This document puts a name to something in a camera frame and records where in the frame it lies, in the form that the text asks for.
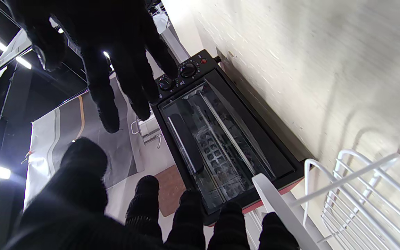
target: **black knob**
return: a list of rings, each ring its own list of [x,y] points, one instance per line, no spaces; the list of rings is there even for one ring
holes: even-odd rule
[[[184,78],[189,78],[195,75],[197,67],[192,63],[187,63],[180,68],[180,75]]]
[[[216,61],[216,63],[219,63],[219,62],[221,62],[222,61],[222,59],[220,58],[220,57],[214,57],[214,61]]]
[[[165,76],[160,77],[158,80],[158,84],[160,86],[160,89],[163,91],[168,91],[171,90],[173,86],[173,81]]]

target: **white wire rack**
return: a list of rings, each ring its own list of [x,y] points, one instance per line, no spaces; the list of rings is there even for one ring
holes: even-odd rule
[[[357,159],[364,167],[354,171],[344,158]],[[400,200],[400,183],[387,174],[399,159],[400,154],[393,153],[373,162],[359,152],[344,149],[338,154],[333,173],[320,162],[308,159],[305,161],[305,196],[290,204],[283,201],[263,174],[252,180],[267,211],[279,215],[301,249],[317,250],[321,242],[334,238],[344,250],[400,250],[400,206],[390,199],[389,193],[381,193],[387,189],[378,188],[381,183],[381,187],[399,192]],[[322,171],[330,181],[329,185],[313,193],[309,193],[311,166]],[[316,241],[303,225],[308,217],[308,203],[321,195],[326,195],[321,218],[330,235]],[[290,209],[301,204],[305,204],[302,223]]]

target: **gloved hand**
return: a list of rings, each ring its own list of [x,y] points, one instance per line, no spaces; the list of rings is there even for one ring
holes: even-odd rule
[[[45,70],[59,67],[65,57],[64,38],[51,27],[50,17],[81,49],[89,90],[109,133],[118,131],[119,118],[103,51],[110,55],[121,90],[141,120],[150,116],[149,101],[158,100],[146,49],[169,78],[177,77],[177,65],[141,0],[6,2],[16,22],[26,30]]]

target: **oven control panel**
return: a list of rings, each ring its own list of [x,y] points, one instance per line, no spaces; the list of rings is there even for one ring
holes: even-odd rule
[[[156,79],[160,92],[158,102],[175,95],[184,89],[185,86],[197,81],[218,67],[217,63],[219,62],[219,57],[211,57],[204,49],[178,65],[178,76],[176,79],[169,79],[166,75],[159,77]]]

